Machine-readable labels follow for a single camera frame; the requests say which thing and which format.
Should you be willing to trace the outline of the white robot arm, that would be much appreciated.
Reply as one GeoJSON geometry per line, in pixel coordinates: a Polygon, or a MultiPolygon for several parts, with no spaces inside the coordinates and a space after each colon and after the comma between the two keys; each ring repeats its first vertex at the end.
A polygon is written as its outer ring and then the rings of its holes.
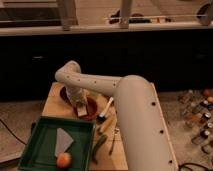
{"type": "Polygon", "coordinates": [[[82,74],[75,61],[67,62],[55,79],[114,98],[118,125],[129,171],[178,171],[155,87],[138,75],[124,77],[82,74]]]}

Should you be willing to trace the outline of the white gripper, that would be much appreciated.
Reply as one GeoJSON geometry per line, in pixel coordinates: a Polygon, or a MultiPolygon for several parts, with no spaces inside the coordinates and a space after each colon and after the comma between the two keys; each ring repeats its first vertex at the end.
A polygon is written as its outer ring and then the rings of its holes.
{"type": "Polygon", "coordinates": [[[78,103],[86,105],[87,99],[85,92],[79,87],[66,87],[66,94],[70,103],[76,107],[78,103]]]}

